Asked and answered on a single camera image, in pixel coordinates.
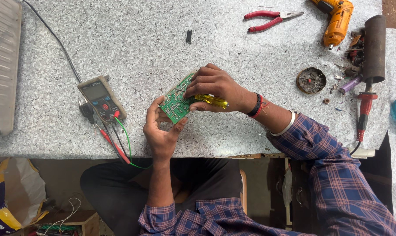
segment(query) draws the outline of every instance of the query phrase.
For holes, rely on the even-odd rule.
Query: black trousers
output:
[[[151,158],[133,158],[133,163],[148,166]],[[224,158],[173,158],[171,173],[192,186],[189,197],[176,203],[176,212],[195,211],[196,200],[240,197],[239,163]],[[90,204],[116,236],[138,235],[138,218],[147,202],[148,189],[130,180],[142,169],[120,161],[87,169],[80,185]]]

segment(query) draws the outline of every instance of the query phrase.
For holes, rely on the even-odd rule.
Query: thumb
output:
[[[180,132],[185,127],[185,124],[187,121],[188,121],[188,118],[184,117],[178,123],[176,123],[169,131],[170,136],[172,136],[174,139],[177,139]]]
[[[189,110],[190,111],[195,111],[195,110],[199,110],[199,111],[211,111],[211,112],[222,112],[222,108],[213,106],[209,103],[206,102],[195,102],[193,104],[191,104],[189,106]]]

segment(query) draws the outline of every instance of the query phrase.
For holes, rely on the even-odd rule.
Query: purple battery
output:
[[[361,78],[356,77],[355,79],[351,80],[350,82],[344,84],[341,88],[338,89],[338,92],[345,94],[346,92],[350,91],[352,88],[357,86],[357,84],[361,83]]]

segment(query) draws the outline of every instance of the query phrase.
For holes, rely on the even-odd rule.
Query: red thread bracelet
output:
[[[259,105],[259,109],[258,109],[258,111],[256,112],[255,115],[249,116],[250,118],[255,118],[255,117],[257,117],[257,116],[259,115],[259,113],[261,113],[261,110],[262,110],[263,108],[268,107],[268,105],[269,105],[269,102],[268,102],[268,103],[264,102],[264,98],[262,97],[262,95],[260,95],[260,96],[261,96],[261,103],[260,103],[260,105]]]

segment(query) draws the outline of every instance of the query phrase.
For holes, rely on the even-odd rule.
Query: green pcb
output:
[[[160,104],[160,108],[166,113],[166,115],[176,124],[180,119],[182,119],[186,114],[189,113],[189,106],[194,102],[199,102],[193,96],[189,98],[184,98],[184,92],[176,90],[180,89],[185,91],[186,87],[191,83],[192,76],[195,74],[196,70],[193,70],[185,78],[175,84],[169,91],[164,94],[164,101]]]

